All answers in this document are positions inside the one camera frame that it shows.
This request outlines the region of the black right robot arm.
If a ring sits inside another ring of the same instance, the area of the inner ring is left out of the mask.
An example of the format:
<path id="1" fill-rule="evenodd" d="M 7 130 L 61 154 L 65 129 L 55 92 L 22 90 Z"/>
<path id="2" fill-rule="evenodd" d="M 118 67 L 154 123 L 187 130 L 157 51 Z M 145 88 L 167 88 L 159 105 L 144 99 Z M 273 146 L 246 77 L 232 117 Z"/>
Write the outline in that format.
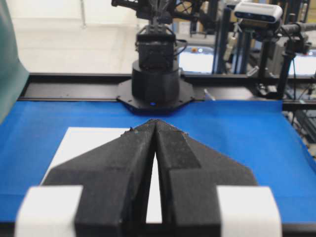
<path id="1" fill-rule="evenodd" d="M 136 35 L 138 59 L 131 79 L 118 85 L 117 99 L 138 110 L 174 110 L 194 100 L 194 89 L 181 79 L 178 56 L 186 40 L 177 39 L 169 28 L 173 19 L 196 21 L 201 0 L 114 0 L 112 6 L 135 10 L 148 20 Z"/>

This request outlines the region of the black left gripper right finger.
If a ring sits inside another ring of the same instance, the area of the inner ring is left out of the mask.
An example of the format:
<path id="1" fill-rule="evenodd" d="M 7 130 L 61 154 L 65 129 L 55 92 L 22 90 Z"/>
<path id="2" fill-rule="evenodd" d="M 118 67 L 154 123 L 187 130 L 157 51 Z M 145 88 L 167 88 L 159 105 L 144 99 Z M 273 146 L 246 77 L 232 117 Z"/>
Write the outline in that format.
<path id="1" fill-rule="evenodd" d="M 256 186 L 243 164 L 156 121 L 163 222 L 176 237 L 218 237 L 221 217 L 218 185 Z"/>

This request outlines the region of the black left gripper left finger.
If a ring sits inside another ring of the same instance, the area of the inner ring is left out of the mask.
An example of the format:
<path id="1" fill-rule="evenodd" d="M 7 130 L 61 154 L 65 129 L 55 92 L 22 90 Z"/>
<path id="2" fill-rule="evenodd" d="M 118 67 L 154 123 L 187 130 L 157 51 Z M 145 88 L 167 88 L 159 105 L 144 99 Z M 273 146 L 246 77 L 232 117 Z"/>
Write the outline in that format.
<path id="1" fill-rule="evenodd" d="M 45 186 L 83 187 L 78 237 L 128 237 L 146 222 L 155 154 L 155 121 L 52 168 Z"/>

